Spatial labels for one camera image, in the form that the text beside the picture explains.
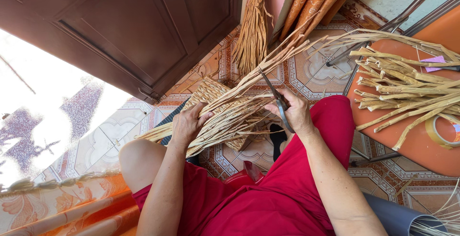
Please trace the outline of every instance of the hand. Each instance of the hand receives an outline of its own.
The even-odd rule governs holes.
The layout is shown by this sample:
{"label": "hand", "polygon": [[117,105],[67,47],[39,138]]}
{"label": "hand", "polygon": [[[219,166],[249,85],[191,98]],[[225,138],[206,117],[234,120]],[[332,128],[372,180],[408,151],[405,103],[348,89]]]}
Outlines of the hand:
{"label": "hand", "polygon": [[[297,97],[290,89],[277,89],[277,91],[289,101],[290,107],[284,111],[284,115],[295,133],[299,136],[314,133],[315,127],[311,121],[308,99]],[[265,109],[281,117],[277,104],[268,104]]]}
{"label": "hand", "polygon": [[189,144],[198,136],[204,123],[214,116],[213,112],[208,112],[198,118],[198,114],[206,105],[207,103],[200,102],[174,116],[171,142],[185,146],[185,149],[189,147]]}

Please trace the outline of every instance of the woman's left hand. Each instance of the woman's left hand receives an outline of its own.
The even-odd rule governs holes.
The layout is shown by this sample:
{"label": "woman's left hand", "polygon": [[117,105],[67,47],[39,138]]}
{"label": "woman's left hand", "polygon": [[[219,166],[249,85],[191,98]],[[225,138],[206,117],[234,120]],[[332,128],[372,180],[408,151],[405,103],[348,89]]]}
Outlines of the woman's left hand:
{"label": "woman's left hand", "polygon": [[214,116],[213,112],[208,112],[198,118],[198,114],[206,105],[207,103],[200,102],[174,116],[171,143],[188,148],[189,144],[198,136],[204,123]]}

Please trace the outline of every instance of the fringe trim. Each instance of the fringe trim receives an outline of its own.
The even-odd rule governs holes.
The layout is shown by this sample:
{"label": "fringe trim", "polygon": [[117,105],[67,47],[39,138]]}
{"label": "fringe trim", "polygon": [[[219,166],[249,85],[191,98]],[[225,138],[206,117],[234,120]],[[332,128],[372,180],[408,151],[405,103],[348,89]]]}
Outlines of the fringe trim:
{"label": "fringe trim", "polygon": [[24,178],[18,180],[11,184],[8,188],[4,188],[2,184],[0,184],[0,197],[17,195],[17,194],[27,194],[37,190],[52,190],[55,188],[60,187],[71,187],[75,185],[75,183],[80,181],[87,181],[90,179],[95,178],[103,178],[103,177],[111,177],[114,175],[121,174],[121,170],[119,169],[107,169],[103,172],[95,173],[95,172],[86,172],[81,174],[76,178],[66,178],[63,179],[61,182],[57,182],[56,179],[43,181],[40,183],[35,183],[30,178]]}

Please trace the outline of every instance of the foot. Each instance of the foot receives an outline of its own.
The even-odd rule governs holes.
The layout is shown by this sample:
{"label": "foot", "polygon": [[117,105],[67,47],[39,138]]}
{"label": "foot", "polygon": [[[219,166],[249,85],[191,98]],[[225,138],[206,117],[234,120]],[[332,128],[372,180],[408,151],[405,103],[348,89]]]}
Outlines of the foot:
{"label": "foot", "polygon": [[[272,124],[270,126],[270,132],[277,132],[277,131],[281,131],[281,130],[283,130],[283,127],[280,127],[277,124]],[[273,148],[273,161],[276,161],[278,159],[278,157],[281,155],[280,145],[281,145],[282,142],[288,140],[288,136],[283,131],[283,132],[270,134],[270,139],[271,139],[271,142],[273,143],[273,147],[274,147]]]}

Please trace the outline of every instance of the wooden door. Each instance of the wooden door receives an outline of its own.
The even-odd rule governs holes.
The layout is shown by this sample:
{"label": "wooden door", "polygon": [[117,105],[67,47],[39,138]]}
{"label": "wooden door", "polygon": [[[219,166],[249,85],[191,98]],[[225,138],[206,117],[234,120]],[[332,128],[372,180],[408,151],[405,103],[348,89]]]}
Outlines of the wooden door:
{"label": "wooden door", "polygon": [[0,28],[152,103],[239,24],[242,0],[0,0]]}

